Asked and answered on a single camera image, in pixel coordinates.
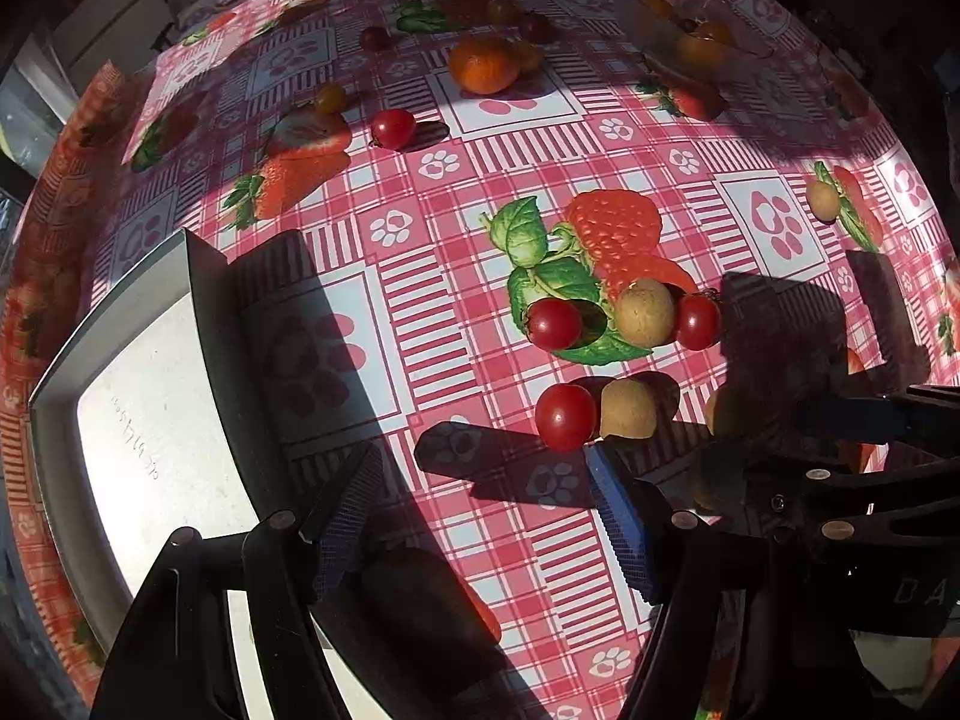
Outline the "white plastic tray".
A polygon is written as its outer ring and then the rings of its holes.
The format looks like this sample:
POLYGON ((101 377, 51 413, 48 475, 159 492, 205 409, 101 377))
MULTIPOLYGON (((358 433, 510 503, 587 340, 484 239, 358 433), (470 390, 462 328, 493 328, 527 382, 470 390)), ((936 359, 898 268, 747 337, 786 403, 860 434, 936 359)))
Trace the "white plastic tray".
POLYGON ((361 265, 317 266, 286 232, 228 260, 192 232, 137 260, 34 388, 32 448, 53 541, 93 639, 110 649, 161 544, 251 530, 302 504, 296 459, 342 411, 314 392, 361 332, 361 265))

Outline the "red cherry tomato mid left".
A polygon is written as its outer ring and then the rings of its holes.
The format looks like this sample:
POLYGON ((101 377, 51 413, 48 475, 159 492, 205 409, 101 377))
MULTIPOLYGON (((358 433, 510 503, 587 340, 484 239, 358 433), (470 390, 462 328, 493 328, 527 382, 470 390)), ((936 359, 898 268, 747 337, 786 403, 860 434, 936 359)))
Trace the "red cherry tomato mid left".
POLYGON ((405 109, 384 109, 371 122, 371 143, 379 148, 404 149, 415 138, 415 115, 405 109))

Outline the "orange tomato in bowl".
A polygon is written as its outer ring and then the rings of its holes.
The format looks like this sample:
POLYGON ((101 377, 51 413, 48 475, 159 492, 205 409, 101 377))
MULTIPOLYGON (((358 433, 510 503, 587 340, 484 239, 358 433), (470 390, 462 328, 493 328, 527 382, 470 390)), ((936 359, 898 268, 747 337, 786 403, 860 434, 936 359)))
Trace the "orange tomato in bowl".
POLYGON ((675 57, 688 75, 715 78, 726 65, 727 46, 709 37, 684 32, 675 46, 675 57))
POLYGON ((669 0, 640 0, 640 2, 659 20, 672 21, 675 18, 674 5, 669 0))
POLYGON ((692 36, 702 41, 711 41, 711 43, 718 43, 723 46, 736 47, 737 45, 732 29, 721 21, 701 21, 693 29, 692 36))

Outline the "red checkered strawberry tablecloth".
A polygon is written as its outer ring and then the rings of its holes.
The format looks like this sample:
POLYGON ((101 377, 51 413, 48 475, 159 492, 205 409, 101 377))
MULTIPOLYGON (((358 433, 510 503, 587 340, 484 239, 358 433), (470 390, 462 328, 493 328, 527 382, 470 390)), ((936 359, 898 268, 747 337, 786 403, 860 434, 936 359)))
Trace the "red checkered strawberry tablecloth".
POLYGON ((853 80, 775 0, 726 0, 773 48, 735 82, 697 82, 646 59, 612 0, 512 0, 554 25, 544 61, 500 93, 448 69, 469 36, 524 41, 490 0, 249 0, 149 67, 99 70, 14 233, 2 314, 2 455, 16 548, 53 651, 91 699, 103 672, 53 543, 29 447, 28 398, 68 333, 143 255, 190 231, 238 260, 286 232, 313 239, 324 273, 361 265, 352 362, 386 434, 389 488, 409 489, 443 550, 505 626, 524 715, 610 718, 646 640, 646 610, 613 569, 569 465, 524 437, 491 481, 523 502, 473 504, 413 465, 432 419, 449 458, 482 426, 532 429, 537 395, 578 374, 662 372, 680 426, 636 457, 685 478, 704 438, 719 351, 641 355, 607 333, 557 358, 521 337, 535 298, 610 301, 626 278, 675 288, 736 278, 743 348, 773 349, 799 382, 872 367, 882 387, 958 379, 957 268, 916 167, 853 80), (368 26, 391 33, 366 52, 368 26), (314 94, 338 83, 342 114, 314 94), (371 143, 384 109, 415 115, 404 149, 371 143), (814 179, 839 193, 812 215, 814 179))

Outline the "red cherry tomato with stem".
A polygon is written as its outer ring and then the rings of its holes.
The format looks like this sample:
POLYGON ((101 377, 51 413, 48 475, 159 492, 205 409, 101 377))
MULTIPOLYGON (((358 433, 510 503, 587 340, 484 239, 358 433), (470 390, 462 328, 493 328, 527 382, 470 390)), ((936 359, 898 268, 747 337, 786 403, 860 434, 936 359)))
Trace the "red cherry tomato with stem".
POLYGON ((711 294, 685 294, 675 310, 675 340, 701 351, 718 343, 722 330, 719 302, 711 294))

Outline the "yellow tomato far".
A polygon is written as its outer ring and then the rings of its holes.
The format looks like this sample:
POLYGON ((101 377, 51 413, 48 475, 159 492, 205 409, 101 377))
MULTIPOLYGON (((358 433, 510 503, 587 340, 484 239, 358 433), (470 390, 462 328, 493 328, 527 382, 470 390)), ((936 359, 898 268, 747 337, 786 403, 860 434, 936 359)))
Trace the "yellow tomato far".
POLYGON ((523 12, 512 0, 490 0, 487 15, 492 25, 512 26, 516 25, 523 12))

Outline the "tan longan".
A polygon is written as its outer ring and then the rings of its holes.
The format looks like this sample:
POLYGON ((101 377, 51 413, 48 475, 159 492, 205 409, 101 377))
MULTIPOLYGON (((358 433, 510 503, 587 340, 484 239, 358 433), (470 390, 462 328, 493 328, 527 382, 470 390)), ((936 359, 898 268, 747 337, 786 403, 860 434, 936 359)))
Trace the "tan longan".
POLYGON ((622 338, 633 346, 659 346, 674 335, 674 298, 658 280, 636 280, 615 301, 613 320, 622 338))
POLYGON ((805 200, 818 221, 833 224, 838 220, 841 200, 836 188, 820 179, 814 179, 805 187, 805 200))
POLYGON ((612 380, 601 392, 599 436, 649 439, 658 427, 658 399, 647 383, 612 380))

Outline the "orange tomato in bowl front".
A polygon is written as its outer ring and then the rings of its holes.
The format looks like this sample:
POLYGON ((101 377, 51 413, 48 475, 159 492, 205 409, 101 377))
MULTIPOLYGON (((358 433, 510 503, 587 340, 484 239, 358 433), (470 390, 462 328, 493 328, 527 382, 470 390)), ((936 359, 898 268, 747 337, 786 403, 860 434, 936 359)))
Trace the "orange tomato in bowl front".
POLYGON ((675 57, 688 75, 715 78, 726 65, 727 46, 709 37, 684 32, 675 46, 675 57))

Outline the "dark red cherry tomato far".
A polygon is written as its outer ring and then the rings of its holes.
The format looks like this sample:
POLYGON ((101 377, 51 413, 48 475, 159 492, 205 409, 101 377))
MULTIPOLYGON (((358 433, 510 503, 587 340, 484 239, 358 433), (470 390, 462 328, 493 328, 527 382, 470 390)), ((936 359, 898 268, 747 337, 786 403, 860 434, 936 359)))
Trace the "dark red cherry tomato far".
POLYGON ((366 52, 386 52, 392 47, 392 36, 384 26, 368 26, 359 35, 359 47, 366 52))

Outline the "clear glass fruit bowl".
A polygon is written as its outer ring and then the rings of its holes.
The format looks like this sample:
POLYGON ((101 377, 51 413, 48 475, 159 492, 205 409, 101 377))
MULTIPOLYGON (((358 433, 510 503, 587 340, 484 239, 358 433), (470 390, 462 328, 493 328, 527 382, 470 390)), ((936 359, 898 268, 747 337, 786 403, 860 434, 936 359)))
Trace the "clear glass fruit bowl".
POLYGON ((773 48, 726 0, 612 0, 617 25, 646 59, 697 82, 735 82, 773 48))

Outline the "large mandarin orange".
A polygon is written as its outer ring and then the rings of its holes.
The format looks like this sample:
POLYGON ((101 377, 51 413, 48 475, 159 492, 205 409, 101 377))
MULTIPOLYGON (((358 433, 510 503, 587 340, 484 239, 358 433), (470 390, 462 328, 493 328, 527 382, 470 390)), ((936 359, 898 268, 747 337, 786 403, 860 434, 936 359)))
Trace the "large mandarin orange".
POLYGON ((462 89, 477 96, 505 91, 521 75, 512 44, 489 34, 460 39, 449 54, 448 69, 462 89))

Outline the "dark red tomato far right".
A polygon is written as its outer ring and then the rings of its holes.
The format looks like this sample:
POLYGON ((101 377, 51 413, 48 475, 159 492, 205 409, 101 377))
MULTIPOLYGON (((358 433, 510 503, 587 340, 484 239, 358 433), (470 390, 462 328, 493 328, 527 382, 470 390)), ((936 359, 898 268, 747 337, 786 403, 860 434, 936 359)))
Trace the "dark red tomato far right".
POLYGON ((537 11, 524 11, 517 21, 519 34, 523 36, 524 41, 544 46, 545 44, 555 43, 558 31, 555 25, 542 13, 537 11))

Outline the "orange tomato in bowl left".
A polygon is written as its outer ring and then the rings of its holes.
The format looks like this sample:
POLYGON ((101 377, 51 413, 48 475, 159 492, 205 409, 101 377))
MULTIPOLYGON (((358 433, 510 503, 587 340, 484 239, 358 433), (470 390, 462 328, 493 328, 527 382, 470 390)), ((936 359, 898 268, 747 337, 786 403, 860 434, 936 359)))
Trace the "orange tomato in bowl left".
POLYGON ((672 21, 675 18, 674 5, 669 0, 640 0, 640 2, 659 20, 672 21))

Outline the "orange tomato in bowl right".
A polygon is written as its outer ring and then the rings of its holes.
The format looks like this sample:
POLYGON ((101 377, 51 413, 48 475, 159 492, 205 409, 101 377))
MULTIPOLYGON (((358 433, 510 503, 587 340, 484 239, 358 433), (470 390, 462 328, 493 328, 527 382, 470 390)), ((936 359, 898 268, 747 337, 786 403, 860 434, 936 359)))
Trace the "orange tomato in bowl right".
POLYGON ((736 47, 737 45, 732 29, 721 21, 701 21, 693 29, 692 36, 702 41, 711 41, 711 43, 718 43, 723 46, 736 47))

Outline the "yellow tomato on strawberry print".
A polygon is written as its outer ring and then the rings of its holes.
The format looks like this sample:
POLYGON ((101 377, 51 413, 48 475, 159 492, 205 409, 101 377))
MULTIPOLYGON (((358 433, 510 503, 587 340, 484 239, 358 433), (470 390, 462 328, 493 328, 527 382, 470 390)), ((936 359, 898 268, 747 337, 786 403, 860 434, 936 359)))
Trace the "yellow tomato on strawberry print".
POLYGON ((342 114, 348 107, 348 94, 338 83, 325 83, 314 94, 313 108, 320 115, 342 114))

